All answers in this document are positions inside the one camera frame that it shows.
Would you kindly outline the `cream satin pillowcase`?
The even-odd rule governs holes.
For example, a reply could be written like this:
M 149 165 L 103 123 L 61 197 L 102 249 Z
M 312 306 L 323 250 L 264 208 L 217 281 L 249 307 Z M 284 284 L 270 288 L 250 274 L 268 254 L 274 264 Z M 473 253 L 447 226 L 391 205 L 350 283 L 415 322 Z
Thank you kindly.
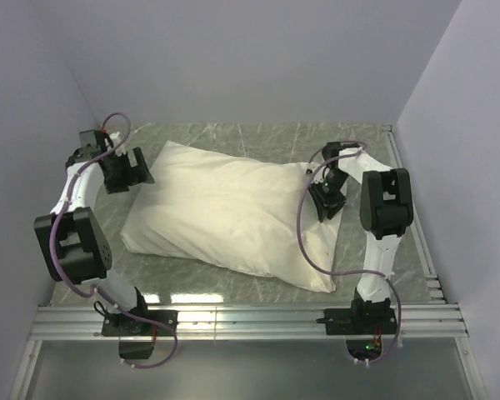
M 306 171 L 168 141 L 121 231 L 131 253 L 191 258 L 317 293 L 336 286 L 333 265 L 342 217 L 319 222 Z

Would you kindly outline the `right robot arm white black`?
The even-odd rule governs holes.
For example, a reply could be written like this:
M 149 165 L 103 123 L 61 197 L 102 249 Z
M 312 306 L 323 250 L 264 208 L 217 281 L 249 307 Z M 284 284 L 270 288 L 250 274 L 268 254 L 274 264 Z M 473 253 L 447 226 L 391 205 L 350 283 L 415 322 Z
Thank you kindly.
M 319 222 L 342 211 L 342 189 L 352 178 L 360 184 L 359 220 L 366 233 L 363 273 L 351 303 L 350 321 L 355 330 L 369 333 L 391 311 L 391 288 L 398 246 L 413 223 L 413 199 L 409 171 L 389 167 L 365 151 L 359 141 L 328 142 L 321 150 L 323 162 L 307 170 L 307 185 Z

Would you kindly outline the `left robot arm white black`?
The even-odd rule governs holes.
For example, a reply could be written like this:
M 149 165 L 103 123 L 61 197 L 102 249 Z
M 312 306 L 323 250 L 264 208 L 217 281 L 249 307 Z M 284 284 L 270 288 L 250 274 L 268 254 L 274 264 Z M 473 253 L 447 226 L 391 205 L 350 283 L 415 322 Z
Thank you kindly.
M 121 323 L 132 335 L 144 334 L 151 314 L 141 292 L 113 271 L 108 239 L 94 215 L 100 189 L 125 193 L 154 178 L 143 152 L 127 152 L 125 136 L 100 128 L 80 132 L 80 147 L 66 161 L 67 180 L 51 212 L 37 217 L 37 236 L 47 270 L 78 296 L 97 297 L 95 308 L 110 324 Z

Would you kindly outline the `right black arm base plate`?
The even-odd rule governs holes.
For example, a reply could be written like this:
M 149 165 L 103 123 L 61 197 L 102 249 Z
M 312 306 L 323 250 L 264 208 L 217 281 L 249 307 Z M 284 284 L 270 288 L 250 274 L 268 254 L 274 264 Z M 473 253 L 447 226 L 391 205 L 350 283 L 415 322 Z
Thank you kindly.
M 328 336 L 394 334 L 398 331 L 399 318 L 391 308 L 367 311 L 354 308 L 327 308 L 319 320 L 325 325 Z

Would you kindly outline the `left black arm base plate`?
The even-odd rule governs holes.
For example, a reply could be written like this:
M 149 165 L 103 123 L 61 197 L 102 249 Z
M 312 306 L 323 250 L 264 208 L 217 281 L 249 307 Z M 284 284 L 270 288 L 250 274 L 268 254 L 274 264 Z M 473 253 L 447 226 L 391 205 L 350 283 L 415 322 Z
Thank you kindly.
M 178 312 L 176 310 L 151 310 L 151 309 L 133 309 L 128 313 L 150 321 L 138 321 L 124 313 L 109 313 L 104 317 L 101 334 L 103 337 L 152 337 L 156 334 L 158 337 L 170 337 L 172 334 L 165 328 L 159 327 L 161 323 L 176 331 L 178 324 Z

